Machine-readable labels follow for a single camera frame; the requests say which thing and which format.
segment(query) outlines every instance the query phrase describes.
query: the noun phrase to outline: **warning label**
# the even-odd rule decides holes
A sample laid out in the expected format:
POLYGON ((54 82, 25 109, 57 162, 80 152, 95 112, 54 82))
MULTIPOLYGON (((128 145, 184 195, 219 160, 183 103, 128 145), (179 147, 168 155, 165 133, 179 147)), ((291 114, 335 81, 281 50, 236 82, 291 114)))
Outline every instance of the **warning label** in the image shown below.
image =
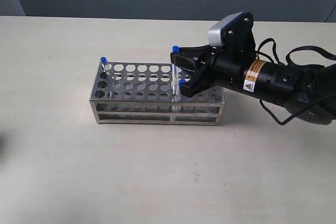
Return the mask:
POLYGON ((256 84, 260 70, 265 65, 266 61, 255 60, 249 67, 245 80, 243 89, 249 92, 254 92, 254 86, 256 84))

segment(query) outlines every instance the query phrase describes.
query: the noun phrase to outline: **blue test tube cap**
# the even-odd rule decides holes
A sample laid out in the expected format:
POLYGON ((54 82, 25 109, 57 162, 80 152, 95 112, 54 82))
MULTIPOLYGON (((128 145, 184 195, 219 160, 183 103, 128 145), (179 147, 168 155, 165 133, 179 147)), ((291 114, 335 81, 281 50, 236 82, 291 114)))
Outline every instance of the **blue test tube cap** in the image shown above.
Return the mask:
POLYGON ((103 65, 106 65, 107 64, 107 59, 105 57, 101 57, 100 58, 100 61, 103 65))
POLYGON ((186 82, 185 80, 180 80, 180 81, 179 81, 179 85, 178 85, 178 86, 180 87, 180 86, 181 86, 181 84, 183 84, 183 83, 185 83, 185 82, 186 82))
POLYGON ((179 46, 173 46, 172 51, 173 52, 180 52, 180 47, 179 46))

